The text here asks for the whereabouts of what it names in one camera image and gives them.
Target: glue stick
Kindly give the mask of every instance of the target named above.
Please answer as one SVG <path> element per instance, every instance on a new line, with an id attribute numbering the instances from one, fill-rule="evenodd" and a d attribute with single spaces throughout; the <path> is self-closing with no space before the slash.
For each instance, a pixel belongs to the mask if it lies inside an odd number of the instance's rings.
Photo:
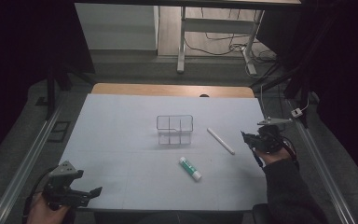
<path id="1" fill-rule="evenodd" d="M 201 178 L 200 172 L 197 171 L 196 167 L 194 167 L 185 157 L 182 157 L 179 160 L 179 163 L 182 165 L 183 168 L 187 171 L 188 174 L 193 176 L 196 181 L 199 181 Z"/>

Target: person's hand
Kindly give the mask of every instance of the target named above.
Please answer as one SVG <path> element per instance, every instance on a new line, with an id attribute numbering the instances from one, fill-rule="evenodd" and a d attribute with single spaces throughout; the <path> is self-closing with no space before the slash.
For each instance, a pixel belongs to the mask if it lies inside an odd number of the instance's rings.
<path id="1" fill-rule="evenodd" d="M 64 205 L 53 211 L 48 207 L 48 202 L 46 202 L 42 193 L 38 193 L 34 196 L 27 224 L 61 224 L 69 208 L 69 206 Z"/>
<path id="2" fill-rule="evenodd" d="M 287 152 L 287 150 L 284 148 L 281 148 L 281 150 L 274 153 L 265 153 L 256 149 L 255 154 L 261 159 L 263 159 L 266 165 L 271 164 L 275 161 L 291 159 L 289 152 Z"/>

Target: white desk leg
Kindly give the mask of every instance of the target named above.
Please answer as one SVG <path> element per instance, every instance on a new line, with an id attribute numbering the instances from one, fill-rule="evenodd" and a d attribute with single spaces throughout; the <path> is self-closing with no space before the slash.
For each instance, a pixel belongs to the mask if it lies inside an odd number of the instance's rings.
<path id="1" fill-rule="evenodd" d="M 177 73 L 185 72 L 185 27 L 186 27 L 186 8 L 181 8 L 182 19 L 180 27 L 180 43 L 179 43 L 179 54 L 178 54 L 178 67 Z"/>
<path id="2" fill-rule="evenodd" d="M 261 17 L 263 16 L 264 10 L 257 10 L 255 15 L 255 23 L 252 28 L 252 32 L 249 36 L 248 44 L 246 45 L 246 48 L 242 51 L 243 58 L 246 61 L 246 66 L 249 70 L 249 75 L 255 76 L 257 75 L 257 72 L 255 71 L 255 65 L 253 64 L 252 57 L 251 57 L 251 50 L 252 45 L 255 41 L 255 35 L 257 34 L 258 26 L 261 22 Z"/>

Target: clear plastic organizer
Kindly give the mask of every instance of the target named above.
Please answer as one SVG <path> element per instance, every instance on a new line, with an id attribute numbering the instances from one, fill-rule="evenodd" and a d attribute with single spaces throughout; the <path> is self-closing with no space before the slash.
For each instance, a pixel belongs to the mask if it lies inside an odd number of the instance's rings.
<path id="1" fill-rule="evenodd" d="M 158 143 L 161 145 L 191 144 L 191 115 L 157 116 Z"/>

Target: cable connector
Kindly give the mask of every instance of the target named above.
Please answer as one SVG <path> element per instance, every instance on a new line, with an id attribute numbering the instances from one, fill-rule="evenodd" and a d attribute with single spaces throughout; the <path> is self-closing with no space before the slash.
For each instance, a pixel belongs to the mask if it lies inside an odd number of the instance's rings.
<path id="1" fill-rule="evenodd" d="M 293 117 L 298 118 L 302 115 L 302 111 L 300 110 L 300 108 L 297 108 L 295 110 L 292 110 L 292 115 Z"/>

